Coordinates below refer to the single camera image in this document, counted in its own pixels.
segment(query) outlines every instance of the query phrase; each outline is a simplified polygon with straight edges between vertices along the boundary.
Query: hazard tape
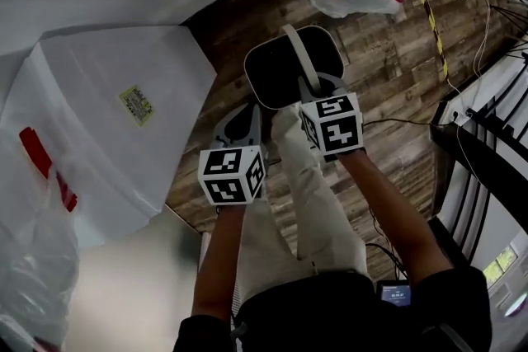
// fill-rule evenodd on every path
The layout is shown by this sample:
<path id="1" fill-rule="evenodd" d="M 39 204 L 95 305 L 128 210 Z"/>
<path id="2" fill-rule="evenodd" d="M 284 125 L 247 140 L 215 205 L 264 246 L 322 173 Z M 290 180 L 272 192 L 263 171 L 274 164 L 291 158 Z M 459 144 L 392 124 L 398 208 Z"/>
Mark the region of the hazard tape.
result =
<path id="1" fill-rule="evenodd" d="M 442 46 L 442 40 L 440 39 L 440 34 L 438 33 L 438 28 L 436 28 L 436 22 L 435 17 L 432 14 L 431 5 L 429 4 L 429 0 L 421 0 L 423 7 L 426 9 L 427 17 L 429 18 L 429 24 L 431 24 L 431 29 L 433 34 L 435 35 L 436 39 L 436 47 L 438 48 L 438 54 L 440 55 L 440 60 L 442 62 L 442 68 L 444 70 L 445 78 L 449 77 L 449 73 L 447 71 L 447 62 L 446 62 L 446 55 L 444 54 L 444 48 Z"/>

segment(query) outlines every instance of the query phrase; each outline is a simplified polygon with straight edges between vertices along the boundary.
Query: black shirt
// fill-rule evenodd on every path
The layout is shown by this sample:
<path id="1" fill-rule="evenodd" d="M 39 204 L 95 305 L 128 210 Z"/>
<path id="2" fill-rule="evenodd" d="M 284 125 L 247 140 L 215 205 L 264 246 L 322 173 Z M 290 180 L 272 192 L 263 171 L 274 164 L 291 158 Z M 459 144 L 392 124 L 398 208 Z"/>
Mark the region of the black shirt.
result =
<path id="1" fill-rule="evenodd" d="M 492 334 L 486 280 L 471 267 L 424 279 L 405 308 L 378 299 L 365 276 L 314 276 L 250 298 L 236 320 L 237 326 L 245 325 L 244 352 L 479 352 L 489 350 Z M 230 329 L 214 317 L 187 318 L 174 350 L 232 351 Z"/>

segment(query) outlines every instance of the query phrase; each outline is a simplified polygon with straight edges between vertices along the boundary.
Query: wooden floor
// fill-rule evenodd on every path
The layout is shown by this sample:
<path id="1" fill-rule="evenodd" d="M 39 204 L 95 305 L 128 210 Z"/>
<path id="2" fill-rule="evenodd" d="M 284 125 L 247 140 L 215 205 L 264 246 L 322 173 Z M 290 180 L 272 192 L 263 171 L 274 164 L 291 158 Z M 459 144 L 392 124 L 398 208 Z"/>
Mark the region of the wooden floor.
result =
<path id="1" fill-rule="evenodd" d="M 450 80 L 461 84 L 473 74 L 473 59 L 482 42 L 484 0 L 430 0 L 445 48 Z M 511 0 L 490 0 L 512 7 Z M 483 64 L 517 31 L 492 11 Z M 193 35 L 218 72 L 196 122 L 174 179 L 167 204 L 199 231 L 211 231 L 215 210 L 196 179 L 200 150 L 208 148 L 212 129 L 234 107 L 247 102 L 252 90 L 243 72 L 246 53 L 279 35 L 290 23 L 296 28 L 315 24 L 326 28 L 339 46 L 345 64 L 344 81 L 359 98 L 364 121 L 398 117 L 429 121 L 438 102 L 450 90 L 427 16 L 420 0 L 405 0 L 395 16 L 354 14 L 332 19 L 308 0 L 220 0 L 188 22 Z M 365 128 L 365 147 L 372 160 L 427 215 L 434 187 L 434 154 L 427 126 L 383 123 Z M 267 192 L 276 222 L 292 250 L 296 248 L 295 215 L 285 175 L 278 160 L 269 169 Z M 337 162 L 324 163 L 323 173 L 343 203 L 352 227 L 366 242 L 385 240 L 374 230 L 367 203 Z M 393 266 L 376 248 L 367 248 L 373 279 L 392 278 Z"/>

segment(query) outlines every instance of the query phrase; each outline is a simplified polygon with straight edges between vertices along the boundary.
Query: white pants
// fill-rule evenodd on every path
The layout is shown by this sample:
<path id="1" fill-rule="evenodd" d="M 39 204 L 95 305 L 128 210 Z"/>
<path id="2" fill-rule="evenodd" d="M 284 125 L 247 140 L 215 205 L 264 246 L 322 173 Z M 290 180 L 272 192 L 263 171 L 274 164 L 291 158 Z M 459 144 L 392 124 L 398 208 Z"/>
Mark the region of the white pants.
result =
<path id="1" fill-rule="evenodd" d="M 271 138 L 279 149 L 295 207 L 297 257 L 281 236 L 267 200 L 255 199 L 245 213 L 238 255 L 242 303 L 269 288 L 317 273 L 354 270 L 368 277 L 365 243 L 324 180 L 295 106 L 276 114 Z"/>

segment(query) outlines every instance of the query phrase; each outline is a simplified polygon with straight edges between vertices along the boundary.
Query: fiducial marker cube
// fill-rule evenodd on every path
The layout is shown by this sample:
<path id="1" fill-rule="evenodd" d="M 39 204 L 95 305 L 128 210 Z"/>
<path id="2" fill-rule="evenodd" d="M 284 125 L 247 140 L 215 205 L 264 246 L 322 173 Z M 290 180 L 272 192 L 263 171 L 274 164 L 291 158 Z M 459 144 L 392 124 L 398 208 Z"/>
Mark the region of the fiducial marker cube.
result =
<path id="1" fill-rule="evenodd" d="M 363 117 L 354 92 L 300 105 L 308 138 L 324 155 L 363 147 Z"/>
<path id="2" fill-rule="evenodd" d="M 258 145 L 200 152 L 198 181 L 212 205 L 250 204 L 265 176 Z"/>

